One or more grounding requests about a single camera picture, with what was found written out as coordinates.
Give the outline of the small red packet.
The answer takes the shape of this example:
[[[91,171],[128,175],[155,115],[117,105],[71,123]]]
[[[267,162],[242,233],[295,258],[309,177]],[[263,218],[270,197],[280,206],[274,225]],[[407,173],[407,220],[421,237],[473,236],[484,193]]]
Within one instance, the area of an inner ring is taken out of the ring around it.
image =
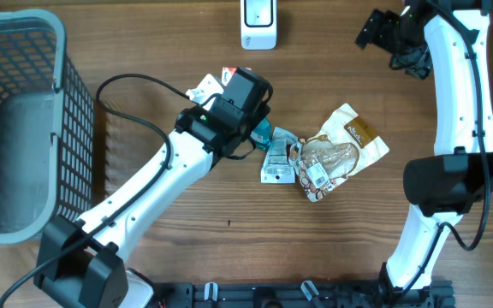
[[[223,67],[222,68],[222,77],[221,77],[221,82],[224,86],[227,86],[228,83],[230,82],[231,78],[235,74],[235,72],[238,70],[238,67]]]

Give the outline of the clear bag with printed card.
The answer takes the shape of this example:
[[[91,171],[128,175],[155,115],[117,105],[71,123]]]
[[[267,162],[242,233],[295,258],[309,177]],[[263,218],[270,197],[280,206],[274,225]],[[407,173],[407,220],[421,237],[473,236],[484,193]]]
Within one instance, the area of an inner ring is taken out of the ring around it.
[[[297,141],[298,138],[288,130],[281,127],[274,128],[260,171],[260,180],[263,184],[295,183],[295,171],[288,162],[288,151]]]

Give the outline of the white box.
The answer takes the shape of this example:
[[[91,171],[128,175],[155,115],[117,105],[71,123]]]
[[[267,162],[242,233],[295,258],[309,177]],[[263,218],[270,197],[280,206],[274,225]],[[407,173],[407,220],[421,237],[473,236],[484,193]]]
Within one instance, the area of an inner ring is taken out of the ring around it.
[[[389,153],[378,132],[349,104],[333,111],[319,132],[288,150],[288,163],[312,202]]]

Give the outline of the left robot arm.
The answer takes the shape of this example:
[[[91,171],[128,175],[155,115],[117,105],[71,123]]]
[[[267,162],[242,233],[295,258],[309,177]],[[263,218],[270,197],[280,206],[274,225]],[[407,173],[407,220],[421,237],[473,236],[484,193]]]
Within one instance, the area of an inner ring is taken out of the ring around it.
[[[125,263],[147,229],[189,186],[251,138],[269,114],[270,82],[238,68],[219,92],[177,117],[163,146],[105,201],[45,227],[34,285],[63,307],[148,307],[153,284]]]

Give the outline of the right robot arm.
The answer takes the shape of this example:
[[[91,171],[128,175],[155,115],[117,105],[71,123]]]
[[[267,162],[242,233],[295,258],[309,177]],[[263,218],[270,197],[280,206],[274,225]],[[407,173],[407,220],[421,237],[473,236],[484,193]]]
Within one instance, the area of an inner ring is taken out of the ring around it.
[[[407,220],[395,251],[382,265],[372,303],[377,307],[442,306],[448,285],[432,271],[457,223],[482,205],[481,241],[493,193],[493,109],[487,63],[490,0],[408,1],[400,13],[374,10],[356,39],[390,55],[389,67],[435,82],[437,133],[433,155],[407,163],[403,188]]]

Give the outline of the blue mouthwash bottle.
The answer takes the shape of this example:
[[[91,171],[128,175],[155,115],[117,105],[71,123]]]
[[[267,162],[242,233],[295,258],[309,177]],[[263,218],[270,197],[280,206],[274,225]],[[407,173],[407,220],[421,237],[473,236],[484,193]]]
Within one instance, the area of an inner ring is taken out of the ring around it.
[[[267,118],[264,118],[252,131],[251,138],[256,146],[263,151],[267,151],[271,143],[272,126]]]

